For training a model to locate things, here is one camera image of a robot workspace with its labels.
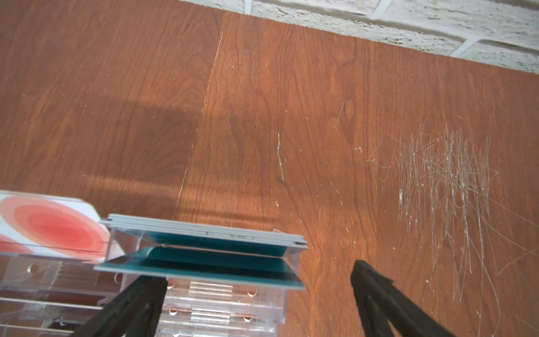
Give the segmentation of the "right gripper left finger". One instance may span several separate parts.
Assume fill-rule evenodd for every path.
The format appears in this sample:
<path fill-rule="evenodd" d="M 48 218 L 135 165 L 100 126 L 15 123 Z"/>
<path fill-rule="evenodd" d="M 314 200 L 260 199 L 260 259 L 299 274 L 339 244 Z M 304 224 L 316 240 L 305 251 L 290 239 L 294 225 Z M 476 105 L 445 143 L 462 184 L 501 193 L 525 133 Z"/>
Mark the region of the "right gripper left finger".
<path fill-rule="evenodd" d="M 168 282 L 140 276 L 73 336 L 154 336 Z"/>

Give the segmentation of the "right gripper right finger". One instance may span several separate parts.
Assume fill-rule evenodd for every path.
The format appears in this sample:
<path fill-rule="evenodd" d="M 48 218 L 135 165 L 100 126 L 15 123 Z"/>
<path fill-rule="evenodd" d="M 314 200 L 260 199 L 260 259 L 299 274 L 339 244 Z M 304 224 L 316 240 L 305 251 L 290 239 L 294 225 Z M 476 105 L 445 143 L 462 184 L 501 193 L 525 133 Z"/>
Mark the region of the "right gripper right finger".
<path fill-rule="evenodd" d="M 357 260 L 350 277 L 366 336 L 452 336 L 367 262 Z"/>

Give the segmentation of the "clear acrylic card display stand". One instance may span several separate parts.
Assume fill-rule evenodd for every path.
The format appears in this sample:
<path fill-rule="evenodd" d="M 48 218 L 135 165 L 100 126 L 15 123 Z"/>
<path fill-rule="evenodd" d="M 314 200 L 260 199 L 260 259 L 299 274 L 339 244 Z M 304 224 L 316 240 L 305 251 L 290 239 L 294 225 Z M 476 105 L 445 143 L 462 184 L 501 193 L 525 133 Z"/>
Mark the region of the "clear acrylic card display stand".
<path fill-rule="evenodd" d="M 111 236 L 124 255 L 149 247 L 217 251 L 159 245 L 141 233 L 127 234 L 114 228 Z M 298 276 L 300 252 L 289 249 L 283 257 L 266 257 L 283 259 Z M 1 332 L 7 336 L 73 336 L 77 328 L 144 276 L 98 271 L 94 267 L 100 263 L 67 258 L 4 255 L 8 263 L 1 276 Z M 276 336 L 286 319 L 288 294 L 296 291 L 163 278 L 168 286 L 154 336 Z"/>

